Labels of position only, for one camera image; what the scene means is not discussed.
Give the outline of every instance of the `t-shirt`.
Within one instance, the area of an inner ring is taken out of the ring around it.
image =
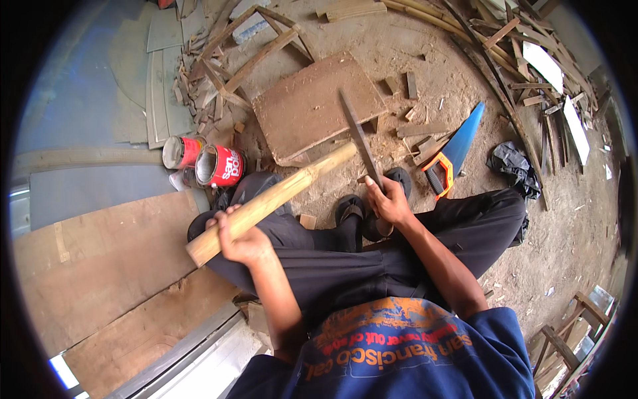
[[[533,398],[516,314],[467,321],[419,298],[387,297],[333,313],[295,366],[251,359],[228,398]]]

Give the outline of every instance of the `wooden frame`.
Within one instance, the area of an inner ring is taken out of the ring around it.
[[[277,33],[277,38],[270,43],[268,43],[264,48],[259,50],[254,57],[252,57],[246,64],[244,64],[239,70],[232,75],[224,68],[217,66],[210,62],[210,58],[212,57],[216,48],[218,48],[232,33],[237,27],[239,27],[244,21],[250,18],[253,14],[259,13],[275,30]],[[277,22],[285,25],[289,29],[287,31],[283,31],[278,25]],[[294,42],[294,39],[299,38],[302,45]],[[239,18],[235,19],[231,24],[227,25],[224,30],[222,30],[215,37],[209,37],[209,41],[204,46],[202,54],[198,57],[197,61],[193,65],[193,70],[191,71],[188,80],[191,82],[201,79],[202,77],[208,77],[215,88],[218,90],[221,97],[224,100],[236,104],[244,109],[252,110],[251,98],[240,91],[239,94],[244,97],[235,94],[236,90],[241,90],[240,85],[246,80],[246,77],[249,73],[251,73],[257,64],[263,61],[269,54],[281,50],[283,47],[290,44],[293,48],[297,49],[304,57],[308,58],[312,63],[317,62],[320,58],[318,53],[316,52],[314,46],[308,40],[303,28],[298,25],[295,21],[292,21],[280,14],[277,14],[274,11],[270,11],[261,6],[252,6],[248,10],[246,10]],[[224,79],[228,79],[226,84],[217,76],[220,74]]]
[[[574,324],[576,320],[582,315],[585,310],[588,310],[596,320],[601,323],[602,331],[607,329],[607,325],[609,324],[610,318],[607,316],[596,304],[594,304],[588,297],[586,297],[582,292],[576,292],[574,295],[574,299],[576,300],[576,307],[574,308],[574,312],[572,315],[565,321],[562,327],[558,331],[554,331],[547,324],[543,326],[540,330],[545,335],[545,342],[543,343],[543,347],[540,350],[540,354],[538,355],[538,361],[536,362],[536,367],[534,367],[534,371],[532,372],[532,377],[536,379],[536,373],[540,370],[540,366],[545,358],[545,353],[547,352],[547,348],[551,343],[554,348],[556,348],[556,352],[562,356],[563,361],[567,365],[569,373],[565,375],[559,387],[563,387],[565,381],[571,378],[572,374],[578,369],[581,362],[578,360],[572,349],[566,344],[569,336],[572,333],[574,328]],[[550,398],[554,397],[558,390],[556,390]]]

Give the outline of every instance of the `forearm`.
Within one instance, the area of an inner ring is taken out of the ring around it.
[[[283,267],[270,249],[257,264],[247,265],[268,322],[274,356],[294,364],[308,339],[301,310]]]
[[[461,319],[488,309],[483,290],[470,270],[416,217],[397,223],[446,302]]]

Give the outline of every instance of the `black handle grip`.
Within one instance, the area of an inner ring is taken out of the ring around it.
[[[432,188],[434,189],[434,192],[437,195],[439,195],[439,194],[441,194],[444,191],[444,189],[443,189],[443,185],[439,181],[438,177],[436,177],[436,173],[434,173],[434,166],[436,166],[436,165],[433,165],[430,169],[426,169],[426,177],[427,177],[427,180],[432,185]]]

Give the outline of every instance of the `hand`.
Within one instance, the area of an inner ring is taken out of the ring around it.
[[[241,236],[232,239],[228,225],[228,215],[239,209],[241,205],[234,205],[219,211],[214,219],[206,221],[206,230],[219,226],[219,243],[224,258],[245,264],[248,268],[262,264],[264,257],[274,255],[270,239],[257,227],[251,227]]]
[[[370,206],[377,217],[383,218],[393,225],[401,225],[412,217],[401,183],[381,176],[384,195],[379,186],[370,176],[365,177],[367,196]]]

